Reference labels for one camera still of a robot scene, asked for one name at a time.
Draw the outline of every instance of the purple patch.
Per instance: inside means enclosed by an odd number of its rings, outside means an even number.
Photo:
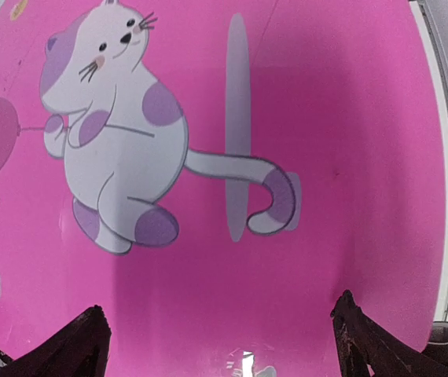
[[[264,185],[273,195],[273,205],[268,210],[268,215],[286,224],[291,219],[296,205],[290,180],[283,171],[275,169],[266,176]]]
[[[58,130],[64,124],[64,119],[59,115],[52,115],[46,121],[44,132],[52,133]]]
[[[74,217],[85,234],[95,241],[100,230],[100,216],[96,210],[92,210],[79,202],[74,200]]]
[[[145,212],[135,225],[135,239],[145,246],[166,246],[175,241],[177,236],[177,220],[161,207]]]
[[[154,126],[169,126],[183,115],[177,99],[161,82],[152,85],[145,93],[142,111]]]
[[[41,96],[54,85],[54,83],[64,73],[65,68],[68,65],[74,52],[75,38],[79,26],[87,17],[87,14],[83,14],[77,20],[75,20],[67,30],[54,35],[46,43],[46,63],[42,69],[40,92]]]
[[[79,129],[79,145],[83,146],[92,141],[105,127],[108,117],[109,113],[105,110],[89,114]]]

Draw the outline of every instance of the cat's arm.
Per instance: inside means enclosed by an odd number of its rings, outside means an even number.
[[[64,120],[60,115],[52,115],[44,128],[44,145],[55,159],[63,159],[68,129],[64,128]]]

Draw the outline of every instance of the cat's ear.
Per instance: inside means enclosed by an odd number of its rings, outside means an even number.
[[[53,35],[48,39],[48,42],[46,42],[46,55],[51,52],[58,38],[58,35]]]

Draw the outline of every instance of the cat's nose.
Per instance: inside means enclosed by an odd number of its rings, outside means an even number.
[[[124,43],[125,45],[127,45],[128,43],[130,43],[130,40],[131,40],[131,33],[128,33],[128,34],[125,34],[125,35],[121,38],[120,42],[121,42],[121,43]]]

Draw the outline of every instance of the cat's body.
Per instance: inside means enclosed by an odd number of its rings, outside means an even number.
[[[264,185],[274,201],[248,227],[259,234],[282,230],[296,202],[283,170],[262,159],[189,149],[182,108],[141,62],[156,20],[150,17],[106,0],[46,46],[41,97],[55,115],[44,140],[48,153],[64,160],[77,222],[117,254],[132,243],[171,243],[178,223],[156,203],[186,167]],[[60,114],[68,115],[68,127]]]

